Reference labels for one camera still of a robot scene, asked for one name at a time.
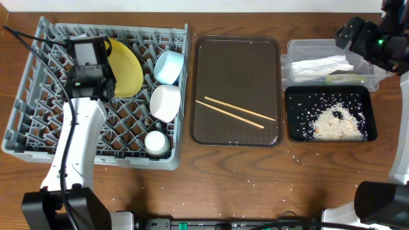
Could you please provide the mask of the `yellow round plate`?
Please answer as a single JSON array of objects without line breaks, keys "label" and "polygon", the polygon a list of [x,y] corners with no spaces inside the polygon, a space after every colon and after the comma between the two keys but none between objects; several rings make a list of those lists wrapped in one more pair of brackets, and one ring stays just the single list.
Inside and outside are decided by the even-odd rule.
[{"label": "yellow round plate", "polygon": [[136,55],[123,43],[110,38],[109,64],[116,78],[114,96],[127,98],[136,95],[142,88],[143,70]]}]

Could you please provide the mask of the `black rectangular tray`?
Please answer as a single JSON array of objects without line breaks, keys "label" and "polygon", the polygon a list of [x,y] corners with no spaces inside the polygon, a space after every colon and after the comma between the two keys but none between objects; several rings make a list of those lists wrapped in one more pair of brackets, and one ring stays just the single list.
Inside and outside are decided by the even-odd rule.
[{"label": "black rectangular tray", "polygon": [[305,142],[365,142],[378,137],[364,86],[292,86],[285,91],[289,136]]}]

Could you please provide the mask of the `light blue bowl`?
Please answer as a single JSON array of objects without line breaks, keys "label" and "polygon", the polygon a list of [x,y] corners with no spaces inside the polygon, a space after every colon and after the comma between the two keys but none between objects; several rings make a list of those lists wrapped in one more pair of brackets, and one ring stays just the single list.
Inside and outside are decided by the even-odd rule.
[{"label": "light blue bowl", "polygon": [[172,85],[178,78],[184,64],[182,53],[167,50],[160,55],[154,68],[154,77],[161,84]]}]

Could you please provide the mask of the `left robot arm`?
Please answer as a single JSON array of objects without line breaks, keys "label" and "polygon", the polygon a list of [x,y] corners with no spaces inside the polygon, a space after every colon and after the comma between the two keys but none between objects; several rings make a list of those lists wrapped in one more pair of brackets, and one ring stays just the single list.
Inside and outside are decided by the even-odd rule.
[{"label": "left robot arm", "polygon": [[73,57],[63,93],[63,126],[40,190],[27,192],[22,212],[30,229],[134,229],[130,211],[110,212],[93,191],[96,147],[114,97],[116,78],[108,37],[66,39]]}]

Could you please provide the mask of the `green snack wrapper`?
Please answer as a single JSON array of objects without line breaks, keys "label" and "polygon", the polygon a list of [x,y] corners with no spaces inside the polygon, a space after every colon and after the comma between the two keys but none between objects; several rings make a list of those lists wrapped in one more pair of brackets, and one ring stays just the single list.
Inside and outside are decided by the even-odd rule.
[{"label": "green snack wrapper", "polygon": [[338,74],[325,77],[326,85],[341,85],[341,84],[360,84],[365,80],[364,77],[355,74]]}]

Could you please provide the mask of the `dark brown serving tray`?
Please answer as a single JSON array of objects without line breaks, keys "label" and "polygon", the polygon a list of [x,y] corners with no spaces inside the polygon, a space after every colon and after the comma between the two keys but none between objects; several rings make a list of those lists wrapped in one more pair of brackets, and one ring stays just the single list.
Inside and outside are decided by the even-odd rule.
[{"label": "dark brown serving tray", "polygon": [[[269,36],[201,37],[196,45],[190,134],[206,145],[273,147],[282,140],[282,95],[279,44]],[[205,96],[276,119],[242,112]],[[237,120],[196,100],[243,117]]]}]

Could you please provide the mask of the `grey plastic dish rack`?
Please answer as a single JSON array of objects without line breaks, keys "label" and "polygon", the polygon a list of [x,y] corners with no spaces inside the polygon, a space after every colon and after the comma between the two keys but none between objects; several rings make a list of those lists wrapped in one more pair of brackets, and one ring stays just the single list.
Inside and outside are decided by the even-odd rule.
[{"label": "grey plastic dish rack", "polygon": [[[26,162],[50,163],[63,126],[61,84],[73,59],[59,46],[76,36],[108,36],[126,45],[143,70],[143,85],[131,97],[114,98],[107,106],[107,119],[100,132],[95,162],[104,165],[171,171],[180,164],[184,110],[169,123],[154,118],[149,102],[159,82],[154,67],[167,50],[190,58],[190,31],[157,27],[50,23],[42,17],[36,29],[34,54],[28,56],[15,102],[2,141],[5,153]],[[144,139],[151,131],[162,132],[170,141],[163,157],[151,156]]]}]

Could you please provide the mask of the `white round bowl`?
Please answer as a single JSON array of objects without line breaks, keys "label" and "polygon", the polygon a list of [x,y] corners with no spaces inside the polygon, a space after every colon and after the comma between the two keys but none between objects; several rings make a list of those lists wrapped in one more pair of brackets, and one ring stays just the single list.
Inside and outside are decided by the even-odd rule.
[{"label": "white round bowl", "polygon": [[177,86],[158,86],[150,100],[150,113],[164,123],[171,122],[177,115],[181,104],[181,93]]}]

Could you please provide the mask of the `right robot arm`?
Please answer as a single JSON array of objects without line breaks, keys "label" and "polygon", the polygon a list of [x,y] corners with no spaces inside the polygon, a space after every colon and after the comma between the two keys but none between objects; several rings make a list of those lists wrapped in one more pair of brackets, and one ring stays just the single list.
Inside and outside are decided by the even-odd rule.
[{"label": "right robot arm", "polygon": [[379,116],[382,149],[393,155],[387,181],[363,181],[353,201],[322,212],[319,229],[408,229],[408,1],[383,1],[380,23],[352,17],[336,33],[339,48],[397,75],[399,109]]}]

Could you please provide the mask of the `white plastic cup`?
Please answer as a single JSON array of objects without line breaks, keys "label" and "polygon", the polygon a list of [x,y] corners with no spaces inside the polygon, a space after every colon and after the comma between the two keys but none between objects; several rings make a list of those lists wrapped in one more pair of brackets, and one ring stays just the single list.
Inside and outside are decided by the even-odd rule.
[{"label": "white plastic cup", "polygon": [[156,130],[146,135],[144,145],[146,151],[154,157],[163,157],[170,149],[170,141],[167,136]]}]

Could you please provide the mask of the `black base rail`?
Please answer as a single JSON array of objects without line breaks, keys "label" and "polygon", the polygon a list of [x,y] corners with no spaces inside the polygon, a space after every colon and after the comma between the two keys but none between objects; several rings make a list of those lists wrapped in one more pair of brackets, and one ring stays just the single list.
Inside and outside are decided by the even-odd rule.
[{"label": "black base rail", "polygon": [[298,222],[307,220],[302,217],[288,217],[279,220],[248,220],[248,219],[185,219],[171,220],[169,218],[151,218],[143,220],[136,218],[135,230],[246,230],[271,223]]}]

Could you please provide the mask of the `pile of rice waste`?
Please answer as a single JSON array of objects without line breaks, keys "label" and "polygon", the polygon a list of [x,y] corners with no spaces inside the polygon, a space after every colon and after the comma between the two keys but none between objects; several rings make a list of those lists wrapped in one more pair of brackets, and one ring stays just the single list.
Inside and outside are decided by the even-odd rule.
[{"label": "pile of rice waste", "polygon": [[363,102],[357,93],[288,96],[290,137],[294,141],[366,141]]}]

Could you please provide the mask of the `clear plastic bin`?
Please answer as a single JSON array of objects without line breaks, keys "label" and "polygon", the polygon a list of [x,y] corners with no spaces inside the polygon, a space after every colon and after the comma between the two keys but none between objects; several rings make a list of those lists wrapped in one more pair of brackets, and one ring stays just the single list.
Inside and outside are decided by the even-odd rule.
[{"label": "clear plastic bin", "polygon": [[[309,59],[321,59],[329,56],[346,56],[349,64],[354,66],[352,71],[336,71],[329,75],[355,74],[365,78],[360,84],[326,85],[325,77],[329,75],[294,76],[291,64]],[[288,42],[287,53],[281,56],[282,88],[290,86],[365,86],[370,91],[379,88],[379,82],[393,73],[383,70],[367,62],[361,56],[351,52],[349,48],[336,47],[334,39],[292,40]]]}]

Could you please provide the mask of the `white paper napkin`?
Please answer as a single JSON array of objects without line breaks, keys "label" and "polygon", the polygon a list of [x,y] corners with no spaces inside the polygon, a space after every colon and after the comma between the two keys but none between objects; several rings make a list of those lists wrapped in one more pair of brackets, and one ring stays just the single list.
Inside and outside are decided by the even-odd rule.
[{"label": "white paper napkin", "polygon": [[329,75],[336,71],[352,71],[346,56],[329,56],[321,59],[297,61],[291,64],[294,76]]}]

